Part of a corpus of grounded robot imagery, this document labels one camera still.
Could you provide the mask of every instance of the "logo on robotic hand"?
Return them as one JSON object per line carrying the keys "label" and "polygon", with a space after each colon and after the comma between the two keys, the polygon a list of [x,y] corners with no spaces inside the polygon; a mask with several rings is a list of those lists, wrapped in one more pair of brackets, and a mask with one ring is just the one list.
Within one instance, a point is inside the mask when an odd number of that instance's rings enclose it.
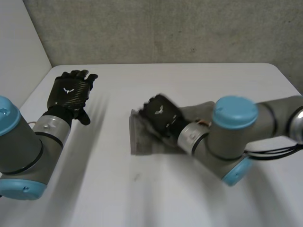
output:
{"label": "logo on robotic hand", "polygon": [[155,112],[155,114],[161,114],[161,113],[163,113],[163,106],[160,106],[160,110]]}
{"label": "logo on robotic hand", "polygon": [[72,90],[69,91],[69,90],[66,90],[65,88],[63,88],[63,90],[68,94],[68,93],[74,91],[75,89],[72,89]]}

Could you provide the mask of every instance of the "black band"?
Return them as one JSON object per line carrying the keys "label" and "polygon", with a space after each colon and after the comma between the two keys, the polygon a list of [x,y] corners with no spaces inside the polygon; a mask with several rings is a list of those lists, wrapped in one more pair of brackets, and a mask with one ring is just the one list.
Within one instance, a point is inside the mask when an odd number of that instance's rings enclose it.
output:
{"label": "black band", "polygon": [[15,175],[15,174],[20,174],[20,173],[22,173],[23,171],[28,170],[28,169],[29,169],[30,167],[32,167],[34,164],[36,164],[37,161],[41,158],[41,156],[42,156],[42,154],[43,154],[43,150],[44,150],[44,148],[43,148],[43,143],[42,143],[41,140],[40,140],[40,142],[41,142],[41,149],[40,149],[40,152],[39,152],[39,154],[37,155],[37,157],[36,157],[30,164],[28,164],[26,167],[23,167],[23,168],[21,168],[21,169],[19,169],[19,170],[16,170],[16,171],[13,171],[13,172],[8,172],[8,173],[2,172],[2,174],[4,174],[4,175]]}
{"label": "black band", "polygon": [[48,134],[48,133],[45,133],[45,132],[41,132],[41,131],[36,131],[35,134],[37,136],[45,136],[45,137],[48,137],[48,138],[51,138],[52,140],[55,140],[63,149],[63,143],[61,142],[61,140],[59,140],[57,137],[51,135],[51,134]]}
{"label": "black band", "polygon": [[287,124],[286,124],[286,134],[289,136],[289,130],[290,130],[290,124],[294,118],[294,116],[296,116],[301,110],[303,110],[303,106],[300,106],[298,109],[296,109],[296,111],[293,112],[292,115],[290,115]]}
{"label": "black band", "polygon": [[273,128],[273,132],[271,134],[271,137],[275,137],[276,131],[278,130],[278,121],[276,120],[276,116],[275,116],[275,112],[273,111],[273,109],[271,108],[270,105],[268,105],[267,103],[261,103],[262,105],[264,105],[268,111],[270,112],[273,120],[274,120],[274,128]]}
{"label": "black band", "polygon": [[199,143],[206,137],[208,136],[208,133],[203,134],[202,136],[200,136],[200,138],[195,142],[193,148],[191,149],[191,155],[195,156],[195,151],[197,146],[199,145]]}

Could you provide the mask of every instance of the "blue joint cap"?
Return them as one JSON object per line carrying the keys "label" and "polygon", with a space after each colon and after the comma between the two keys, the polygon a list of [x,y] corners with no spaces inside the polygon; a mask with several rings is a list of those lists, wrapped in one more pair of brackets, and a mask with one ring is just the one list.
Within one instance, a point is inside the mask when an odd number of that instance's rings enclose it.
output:
{"label": "blue joint cap", "polygon": [[251,165],[251,160],[248,157],[244,158],[222,178],[222,181],[228,186],[234,186],[249,171]]}
{"label": "blue joint cap", "polygon": [[243,129],[258,117],[257,106],[249,99],[237,96],[220,98],[213,113],[213,122],[225,129]]}
{"label": "blue joint cap", "polygon": [[0,179],[0,195],[16,200],[37,200],[47,185],[24,179]]}
{"label": "blue joint cap", "polygon": [[20,118],[19,109],[8,98],[0,96],[0,136],[14,129]]}

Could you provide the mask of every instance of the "robotic hand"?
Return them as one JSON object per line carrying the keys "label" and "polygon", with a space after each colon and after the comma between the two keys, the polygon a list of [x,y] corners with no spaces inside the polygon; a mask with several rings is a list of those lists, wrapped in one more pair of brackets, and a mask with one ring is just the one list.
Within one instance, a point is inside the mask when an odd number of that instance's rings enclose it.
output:
{"label": "robotic hand", "polygon": [[64,72],[60,77],[57,77],[47,101],[47,108],[65,107],[71,112],[73,119],[78,119],[82,124],[89,125],[90,119],[83,108],[98,75],[90,74],[85,79],[87,74],[87,70],[73,70],[70,73]]}
{"label": "robotic hand", "polygon": [[[303,149],[303,98],[292,96],[255,104],[226,96],[214,107],[212,125],[189,122],[163,95],[156,95],[139,111],[157,133],[172,137],[180,148],[229,186],[249,170],[251,159],[273,160]],[[287,136],[298,144],[268,151],[246,151],[247,143]]]}
{"label": "robotic hand", "polygon": [[87,70],[73,70],[55,79],[48,110],[33,129],[20,111],[0,96],[0,195],[18,200],[42,196],[69,136],[72,120],[90,124],[84,107],[98,76],[90,74],[85,79],[87,74]]}

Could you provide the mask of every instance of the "gray cylinder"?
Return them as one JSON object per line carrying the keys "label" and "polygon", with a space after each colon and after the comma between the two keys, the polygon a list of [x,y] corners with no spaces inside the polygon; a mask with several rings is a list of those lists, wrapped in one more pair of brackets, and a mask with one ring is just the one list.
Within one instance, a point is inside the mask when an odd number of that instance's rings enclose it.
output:
{"label": "gray cylinder", "polygon": [[225,160],[240,158],[257,118],[258,108],[252,101],[237,96],[219,99],[206,141],[210,152]]}
{"label": "gray cylinder", "polygon": [[35,161],[42,143],[21,116],[14,129],[0,136],[0,172],[12,173]]}

